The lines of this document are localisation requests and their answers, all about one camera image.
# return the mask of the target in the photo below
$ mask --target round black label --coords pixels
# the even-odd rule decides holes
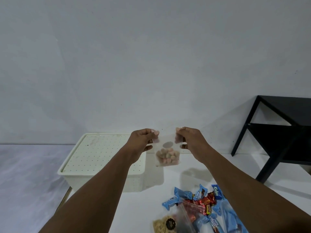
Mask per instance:
[[[176,222],[174,219],[169,218],[166,221],[166,228],[169,230],[173,230],[176,227]]]

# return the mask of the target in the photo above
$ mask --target hand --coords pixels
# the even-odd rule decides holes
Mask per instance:
[[[135,163],[142,152],[152,149],[152,145],[147,146],[147,144],[153,143],[152,140],[157,139],[158,135],[158,131],[149,128],[133,131],[127,143],[122,147],[126,150],[130,162]]]
[[[183,136],[183,142],[187,142],[181,148],[189,149],[193,156],[202,163],[207,150],[211,149],[211,146],[207,143],[200,130],[189,127],[176,128],[176,134]]]

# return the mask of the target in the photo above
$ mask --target white wall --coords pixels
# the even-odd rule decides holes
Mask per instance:
[[[191,126],[228,153],[256,95],[311,97],[310,7],[0,0],[0,143]],[[257,120],[284,122],[264,107]]]

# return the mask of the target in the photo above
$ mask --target white table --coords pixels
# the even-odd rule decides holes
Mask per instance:
[[[255,178],[266,155],[223,155],[235,166]],[[206,167],[191,154],[181,154],[180,164],[154,169],[146,164],[146,185],[152,186],[138,193],[122,193],[110,232],[153,232],[152,221],[166,213],[161,203],[173,196],[174,186],[195,192],[199,184],[212,191],[215,180]],[[311,215],[311,176],[296,164],[280,163],[266,182],[275,192]],[[209,224],[201,233],[212,232]]]

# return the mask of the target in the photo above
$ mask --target person's right hand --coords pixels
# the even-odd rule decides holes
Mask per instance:
[[[176,134],[183,136],[183,141],[187,142],[187,144],[181,145],[181,148],[190,150],[199,162],[203,162],[211,146],[207,143],[200,130],[182,127],[176,128]]]

